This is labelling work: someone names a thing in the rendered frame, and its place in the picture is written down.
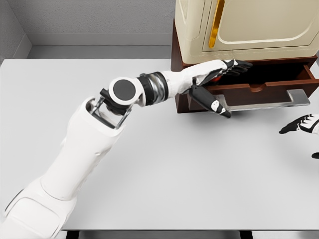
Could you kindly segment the brown wooden drawer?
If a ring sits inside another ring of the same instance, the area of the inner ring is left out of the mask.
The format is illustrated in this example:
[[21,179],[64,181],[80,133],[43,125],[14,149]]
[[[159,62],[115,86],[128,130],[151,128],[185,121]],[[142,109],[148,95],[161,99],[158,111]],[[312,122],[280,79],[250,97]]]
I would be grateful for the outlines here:
[[254,64],[239,76],[222,76],[217,85],[205,85],[214,96],[223,95],[224,106],[243,109],[256,105],[292,102],[288,90],[303,90],[307,97],[319,87],[311,73],[315,62]]

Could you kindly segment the cream cabinet box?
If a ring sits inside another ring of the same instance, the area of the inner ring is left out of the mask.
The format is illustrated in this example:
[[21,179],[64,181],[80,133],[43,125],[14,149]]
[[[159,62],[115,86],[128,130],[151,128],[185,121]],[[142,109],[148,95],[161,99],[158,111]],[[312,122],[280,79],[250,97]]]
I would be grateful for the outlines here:
[[311,57],[319,51],[319,0],[225,0],[217,39],[209,48],[216,3],[176,0],[184,63]]

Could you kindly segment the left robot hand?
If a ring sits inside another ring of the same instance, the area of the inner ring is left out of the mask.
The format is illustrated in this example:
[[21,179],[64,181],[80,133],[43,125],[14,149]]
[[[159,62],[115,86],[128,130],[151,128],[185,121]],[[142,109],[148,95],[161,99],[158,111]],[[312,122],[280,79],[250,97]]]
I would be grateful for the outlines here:
[[223,75],[238,76],[253,64],[242,60],[211,60],[196,64],[181,71],[183,86],[180,94],[189,94],[198,104],[210,112],[230,118],[231,113],[203,85]]

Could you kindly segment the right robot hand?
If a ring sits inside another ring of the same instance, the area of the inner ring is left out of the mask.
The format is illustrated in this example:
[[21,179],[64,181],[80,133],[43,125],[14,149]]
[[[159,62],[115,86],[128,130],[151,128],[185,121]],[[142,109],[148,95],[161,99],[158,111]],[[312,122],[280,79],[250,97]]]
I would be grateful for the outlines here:
[[319,136],[319,114],[301,116],[281,128],[279,134],[286,134],[291,131],[303,131]]

